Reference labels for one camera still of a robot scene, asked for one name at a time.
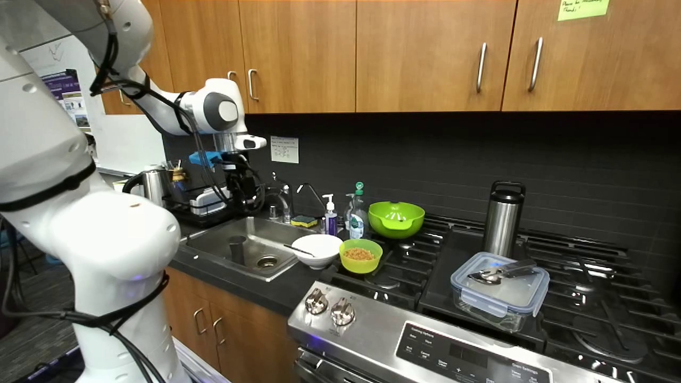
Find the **stove knob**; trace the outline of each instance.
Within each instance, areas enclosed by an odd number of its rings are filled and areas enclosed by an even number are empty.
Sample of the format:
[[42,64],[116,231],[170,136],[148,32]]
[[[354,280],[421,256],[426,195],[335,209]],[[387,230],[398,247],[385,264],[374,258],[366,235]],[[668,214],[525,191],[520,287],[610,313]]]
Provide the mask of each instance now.
[[345,326],[355,319],[355,309],[345,298],[331,307],[331,319],[338,326]]
[[329,307],[329,301],[318,288],[312,290],[312,293],[305,298],[305,309],[313,315],[323,313],[326,307]]

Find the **oven control panel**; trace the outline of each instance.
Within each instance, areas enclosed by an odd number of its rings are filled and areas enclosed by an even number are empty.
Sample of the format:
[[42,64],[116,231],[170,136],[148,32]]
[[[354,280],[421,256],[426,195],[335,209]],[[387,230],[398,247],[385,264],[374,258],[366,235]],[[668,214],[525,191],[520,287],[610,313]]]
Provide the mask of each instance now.
[[411,323],[402,332],[397,357],[461,383],[551,383],[546,370]]

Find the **yellow sticky note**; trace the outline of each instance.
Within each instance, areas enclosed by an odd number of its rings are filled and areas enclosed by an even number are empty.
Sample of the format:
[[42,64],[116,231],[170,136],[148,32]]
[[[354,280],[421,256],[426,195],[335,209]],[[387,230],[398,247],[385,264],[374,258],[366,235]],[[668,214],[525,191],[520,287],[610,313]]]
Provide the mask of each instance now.
[[558,21],[574,20],[607,13],[610,0],[560,0]]

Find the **wooden cabinet door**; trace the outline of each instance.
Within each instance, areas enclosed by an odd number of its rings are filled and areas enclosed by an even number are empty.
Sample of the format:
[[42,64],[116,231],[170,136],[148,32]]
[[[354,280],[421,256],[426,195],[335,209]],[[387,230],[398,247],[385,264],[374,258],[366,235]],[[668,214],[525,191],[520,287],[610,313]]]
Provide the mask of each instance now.
[[240,1],[251,113],[355,111],[357,3]]
[[211,367],[219,369],[208,301],[170,287],[163,292],[163,300],[172,335]]
[[681,109],[681,1],[611,0],[604,16],[566,21],[559,8],[518,1],[503,110]]
[[[168,67],[165,28],[159,2],[160,0],[142,0],[142,3],[151,15],[151,20],[154,22],[154,40],[151,44],[151,49],[140,63],[140,67],[159,88],[172,92],[173,84]],[[101,95],[101,100],[104,103],[106,114],[142,114],[142,111],[120,92],[104,93]]]
[[176,91],[197,91],[209,78],[235,81],[247,111],[238,1],[163,0],[168,59]]
[[[293,371],[297,347],[286,333],[273,331],[213,303],[210,310],[217,322],[220,372],[225,378],[232,383],[299,382]],[[286,319],[279,318],[281,328],[285,329]]]
[[357,111],[500,110],[515,10],[516,0],[359,1]]

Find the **sponge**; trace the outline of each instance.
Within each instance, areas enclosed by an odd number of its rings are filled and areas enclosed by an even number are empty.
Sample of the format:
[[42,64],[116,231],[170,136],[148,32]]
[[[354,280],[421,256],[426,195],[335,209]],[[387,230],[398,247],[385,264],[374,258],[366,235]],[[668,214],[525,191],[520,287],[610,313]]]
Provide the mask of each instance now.
[[306,215],[297,215],[291,218],[291,225],[302,226],[303,228],[311,228],[317,223],[317,218],[308,217]]

